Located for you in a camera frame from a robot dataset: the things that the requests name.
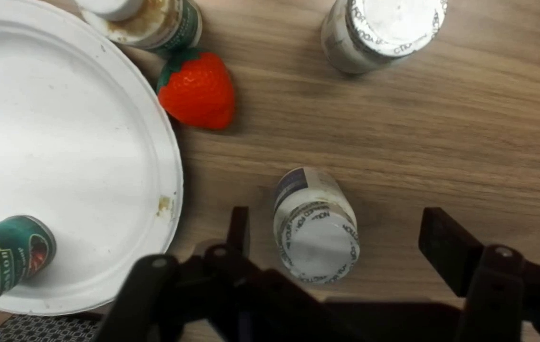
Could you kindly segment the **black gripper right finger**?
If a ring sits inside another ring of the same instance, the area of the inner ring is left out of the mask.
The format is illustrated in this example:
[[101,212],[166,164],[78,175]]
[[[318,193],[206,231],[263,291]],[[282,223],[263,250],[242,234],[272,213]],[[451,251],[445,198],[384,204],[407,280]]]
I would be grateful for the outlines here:
[[464,301],[455,342],[521,342],[525,259],[485,246],[441,208],[422,212],[418,250]]

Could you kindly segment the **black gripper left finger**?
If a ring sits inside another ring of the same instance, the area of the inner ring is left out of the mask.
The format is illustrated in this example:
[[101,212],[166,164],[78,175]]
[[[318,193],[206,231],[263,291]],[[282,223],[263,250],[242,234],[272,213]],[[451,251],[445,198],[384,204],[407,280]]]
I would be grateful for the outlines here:
[[226,342],[283,341],[283,276],[259,269],[247,255],[249,210],[234,208],[228,236],[204,257],[219,282],[209,324]]

